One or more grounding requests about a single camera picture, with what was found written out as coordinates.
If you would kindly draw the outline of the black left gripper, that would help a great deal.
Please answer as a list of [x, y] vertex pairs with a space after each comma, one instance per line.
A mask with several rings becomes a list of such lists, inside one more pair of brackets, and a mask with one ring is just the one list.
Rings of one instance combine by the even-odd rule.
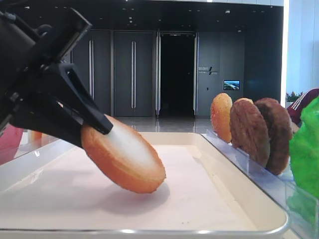
[[84, 87], [75, 64], [62, 61], [90, 23], [70, 8], [44, 35], [18, 16], [0, 15], [0, 126], [42, 132], [79, 148], [81, 124], [63, 106], [102, 134], [113, 124]]

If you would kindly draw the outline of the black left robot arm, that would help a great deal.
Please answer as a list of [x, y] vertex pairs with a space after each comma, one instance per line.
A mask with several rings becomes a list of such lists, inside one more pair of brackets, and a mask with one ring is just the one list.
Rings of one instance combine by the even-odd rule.
[[35, 130], [81, 146], [86, 123], [102, 134], [112, 123], [62, 58], [91, 24], [69, 8], [53, 27], [32, 29], [8, 12], [0, 15], [0, 126]]

